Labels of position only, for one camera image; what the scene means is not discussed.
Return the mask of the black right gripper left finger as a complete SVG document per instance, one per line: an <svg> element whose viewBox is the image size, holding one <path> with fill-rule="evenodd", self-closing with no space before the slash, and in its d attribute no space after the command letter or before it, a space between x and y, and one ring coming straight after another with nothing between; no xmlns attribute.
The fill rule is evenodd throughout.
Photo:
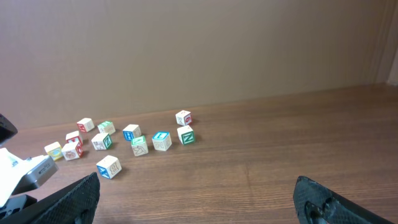
<svg viewBox="0 0 398 224"><path fill-rule="evenodd" d="M1 224L92 224L99 200L100 180L93 172L2 219Z"/></svg>

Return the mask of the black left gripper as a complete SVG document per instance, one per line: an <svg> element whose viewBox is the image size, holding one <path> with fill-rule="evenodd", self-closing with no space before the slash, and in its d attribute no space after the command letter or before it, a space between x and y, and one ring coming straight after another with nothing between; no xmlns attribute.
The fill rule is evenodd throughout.
<svg viewBox="0 0 398 224"><path fill-rule="evenodd" d="M18 133L17 128L3 115L0 114L0 145L5 144ZM9 198L1 207L0 219L13 215L37 202L36 198L29 195L20 195Z"/></svg>

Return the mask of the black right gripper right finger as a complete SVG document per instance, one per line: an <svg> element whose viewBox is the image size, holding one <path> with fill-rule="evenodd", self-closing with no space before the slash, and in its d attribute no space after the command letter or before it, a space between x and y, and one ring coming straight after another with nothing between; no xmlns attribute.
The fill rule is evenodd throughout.
<svg viewBox="0 0 398 224"><path fill-rule="evenodd" d="M303 175L297 178L293 201L301 224L392 224Z"/></svg>

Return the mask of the red O wooden block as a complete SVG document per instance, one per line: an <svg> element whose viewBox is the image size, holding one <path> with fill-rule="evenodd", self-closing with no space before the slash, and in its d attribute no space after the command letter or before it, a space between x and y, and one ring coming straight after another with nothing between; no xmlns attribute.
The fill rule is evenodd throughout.
<svg viewBox="0 0 398 224"><path fill-rule="evenodd" d="M79 159L83 155L83 149L78 141L70 142L64 145L62 154L67 161Z"/></svg>

